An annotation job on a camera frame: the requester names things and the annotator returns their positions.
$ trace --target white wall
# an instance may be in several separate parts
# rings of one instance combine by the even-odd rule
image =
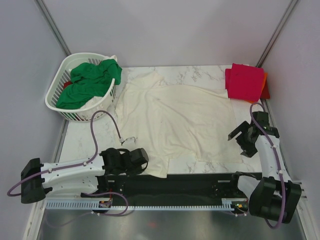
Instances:
[[[72,53],[122,67],[255,65],[290,0],[44,0]]]
[[[0,239],[19,240],[31,205],[7,191],[30,159],[52,159],[63,120],[44,99],[65,56],[33,0],[0,3],[0,53]]]
[[[302,0],[263,68],[284,157],[320,224],[320,1]]]

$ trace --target green cloth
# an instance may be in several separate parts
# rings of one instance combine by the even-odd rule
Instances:
[[[59,109],[79,109],[93,97],[103,97],[114,84],[121,82],[121,71],[114,59],[101,61],[99,65],[84,62],[72,69],[71,85],[61,93],[56,107]]]

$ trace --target laundry basket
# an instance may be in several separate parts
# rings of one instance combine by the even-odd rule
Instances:
[[[65,119],[74,122],[89,122],[92,115],[98,110],[107,110],[111,103],[115,100],[116,85],[115,79],[112,79],[109,90],[104,97],[96,104],[81,109],[60,109],[56,108],[57,101],[64,89],[64,83],[70,81],[70,72],[82,63],[91,63],[98,65],[102,60],[114,59],[117,61],[117,57],[104,56],[96,53],[75,53],[66,57],[61,63],[58,72],[56,73],[53,82],[45,96],[45,104],[53,111],[60,113]],[[98,113],[93,120],[101,117],[105,113]]]

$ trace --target marble tabletop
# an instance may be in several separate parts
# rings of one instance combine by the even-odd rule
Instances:
[[[225,69],[230,65],[215,66],[159,66],[159,67],[125,67],[121,75],[121,84],[116,88],[117,100],[127,82],[135,79],[140,74],[156,71],[164,77],[163,85],[191,85],[208,90],[225,89]],[[250,103],[231,99],[236,125],[243,121],[250,122]],[[115,116],[115,106],[108,111]],[[98,142],[99,152],[115,146],[115,126],[112,120],[104,116],[93,123],[94,132]],[[95,152],[95,146],[90,132],[90,123],[69,122],[60,155],[60,162],[91,157]],[[233,173],[261,172],[259,154],[252,158],[241,156],[241,163],[210,163],[196,161],[192,156],[183,156],[172,159],[169,162],[168,174],[199,174],[199,173]]]

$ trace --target beige cloth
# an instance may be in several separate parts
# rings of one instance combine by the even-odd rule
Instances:
[[[135,137],[136,148],[149,156],[145,172],[166,178],[169,160],[185,155],[240,163],[237,143],[228,141],[236,121],[227,91],[160,85],[162,80],[152,72],[127,83],[115,109],[122,137]]]

